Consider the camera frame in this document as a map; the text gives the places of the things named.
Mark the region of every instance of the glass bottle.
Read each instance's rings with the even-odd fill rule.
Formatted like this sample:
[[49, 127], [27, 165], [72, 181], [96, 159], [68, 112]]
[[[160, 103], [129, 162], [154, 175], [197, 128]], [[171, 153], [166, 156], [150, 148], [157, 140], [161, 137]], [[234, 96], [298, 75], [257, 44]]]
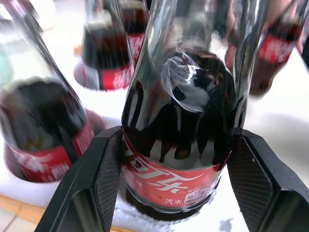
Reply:
[[126, 88], [134, 61], [118, 0], [87, 0], [82, 59], [85, 87], [99, 90]]
[[145, 0], [120, 0], [122, 19], [129, 36], [134, 62], [140, 54], [148, 22], [148, 9]]
[[[280, 1], [272, 1], [270, 4], [275, 6], [276, 2]], [[288, 62], [302, 33], [309, 1], [289, 0], [286, 1], [286, 5], [283, 13], [274, 20], [262, 37], [262, 45], [253, 70], [251, 95], [263, 96], [270, 90], [276, 74]]]
[[267, 4], [153, 1], [122, 115], [126, 198], [141, 212], [188, 217], [218, 186], [242, 132]]
[[0, 89], [1, 132], [29, 181], [58, 181], [88, 148], [92, 125], [29, 12], [17, 1], [2, 4], [14, 23], [1, 22], [0, 44], [12, 66]]

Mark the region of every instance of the dark brown liquid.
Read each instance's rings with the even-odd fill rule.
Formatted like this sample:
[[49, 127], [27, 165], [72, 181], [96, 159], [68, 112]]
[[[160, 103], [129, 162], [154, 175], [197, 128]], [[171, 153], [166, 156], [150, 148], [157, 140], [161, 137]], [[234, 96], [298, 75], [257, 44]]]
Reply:
[[4, 139], [14, 148], [36, 152], [63, 145], [77, 159], [72, 138], [84, 126], [86, 112], [61, 84], [43, 80], [19, 83], [0, 100]]
[[122, 18], [128, 34], [139, 34], [146, 31], [148, 11], [139, 8], [123, 8]]
[[83, 61], [98, 70], [117, 69], [131, 62], [125, 34], [112, 27], [84, 29]]
[[[296, 43], [301, 35], [302, 28], [302, 24], [279, 21], [269, 29], [266, 38], [268, 35], [271, 35], [287, 42]], [[271, 88], [274, 77], [285, 64], [286, 62], [270, 62], [264, 60], [259, 54], [257, 54], [252, 75], [250, 94], [264, 95], [267, 93]]]
[[[139, 153], [157, 164], [183, 171], [220, 164], [221, 170], [232, 149], [235, 128], [242, 125], [243, 118], [236, 119], [236, 112], [245, 109], [238, 109], [234, 80], [215, 55], [198, 51], [187, 54], [200, 69], [193, 75], [190, 88], [172, 87], [175, 97], [172, 98], [160, 83], [161, 69], [152, 68], [148, 51], [143, 48], [142, 61], [136, 67], [136, 78], [130, 86], [122, 116], [124, 132]], [[162, 57], [162, 65], [174, 57], [177, 57], [175, 60], [183, 58], [182, 53], [170, 51]], [[177, 67], [171, 66], [171, 70], [176, 73]], [[188, 111], [182, 106], [184, 102], [189, 105], [199, 102], [200, 111]], [[210, 197], [206, 196], [190, 208], [175, 210], [147, 202], [130, 186], [126, 194], [128, 201], [140, 211], [165, 220], [188, 217]]]

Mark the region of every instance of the coca-cola logo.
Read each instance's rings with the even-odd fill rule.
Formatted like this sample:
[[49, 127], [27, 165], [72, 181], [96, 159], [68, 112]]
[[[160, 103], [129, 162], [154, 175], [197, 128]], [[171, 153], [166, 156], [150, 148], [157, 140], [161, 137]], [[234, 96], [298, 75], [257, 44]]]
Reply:
[[293, 41], [284, 41], [268, 35], [260, 50], [260, 56], [273, 63], [287, 62], [294, 47]]
[[114, 81], [112, 83], [115, 89], [126, 87], [130, 84], [134, 72], [133, 65], [121, 71], [115, 72]]
[[147, 180], [147, 184], [155, 186], [156, 189], [160, 191], [177, 193], [181, 189], [188, 188], [184, 182], [192, 181], [202, 176], [201, 174], [192, 178], [185, 178], [166, 168], [156, 168], [144, 161], [141, 157], [135, 156], [129, 149], [124, 137], [123, 140], [125, 141], [125, 145], [127, 147], [127, 149], [125, 149], [126, 159], [131, 164], [131, 167], [134, 168], [135, 174], [138, 177]]
[[44, 157], [34, 157], [23, 151], [13, 152], [19, 165], [33, 172], [44, 173], [45, 169], [48, 167], [46, 163], [53, 159], [52, 153], [48, 153]]

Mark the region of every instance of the bottle bottom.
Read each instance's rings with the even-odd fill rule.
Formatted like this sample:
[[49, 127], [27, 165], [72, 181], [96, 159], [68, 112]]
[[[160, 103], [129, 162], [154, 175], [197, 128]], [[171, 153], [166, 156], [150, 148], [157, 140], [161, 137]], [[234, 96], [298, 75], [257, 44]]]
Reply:
[[206, 204], [210, 198], [211, 194], [207, 196], [204, 200], [199, 202], [197, 205], [194, 205], [187, 209], [164, 209], [160, 208], [160, 206], [150, 206], [142, 204], [141, 202], [147, 202], [142, 197], [133, 194], [134, 190], [129, 186], [126, 185], [126, 200], [133, 206], [137, 208], [141, 213], [146, 214], [156, 220], [163, 220], [163, 221], [174, 221], [174, 220], [181, 220], [184, 218], [188, 218], [195, 213], [197, 213], [204, 204]]
[[262, 83], [262, 84], [260, 84], [259, 87], [251, 86], [249, 94], [251, 96], [262, 98], [270, 91], [271, 86], [272, 86], [272, 81], [270, 83], [268, 83], [268, 82]]
[[260, 99], [262, 99], [266, 94], [268, 93], [268, 91], [254, 91], [254, 90], [250, 90], [250, 92], [249, 92], [249, 95], [252, 97], [252, 98], [254, 98], [254, 99], [256, 99], [256, 100], [260, 100]]

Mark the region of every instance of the red label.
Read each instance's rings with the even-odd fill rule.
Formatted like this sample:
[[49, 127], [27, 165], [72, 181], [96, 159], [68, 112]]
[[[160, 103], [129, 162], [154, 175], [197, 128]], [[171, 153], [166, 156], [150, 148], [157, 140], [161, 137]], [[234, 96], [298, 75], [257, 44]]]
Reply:
[[132, 79], [134, 65], [132, 63], [117, 70], [103, 70], [103, 88], [104, 90], [126, 88]]
[[129, 35], [130, 44], [133, 52], [133, 58], [135, 63], [137, 62], [137, 59], [140, 54], [140, 48], [144, 40], [144, 33], [140, 34], [130, 34]]
[[288, 41], [273, 35], [267, 35], [261, 49], [259, 57], [269, 63], [286, 63], [295, 47], [295, 41]]
[[177, 171], [151, 162], [138, 153], [124, 133], [126, 182], [146, 200], [164, 207], [182, 208], [205, 199], [219, 177], [219, 164], [196, 171]]
[[[94, 137], [89, 120], [82, 131], [72, 140], [78, 156], [89, 147]], [[63, 146], [40, 152], [25, 152], [11, 147], [24, 175], [34, 182], [52, 182], [62, 179], [71, 162]]]

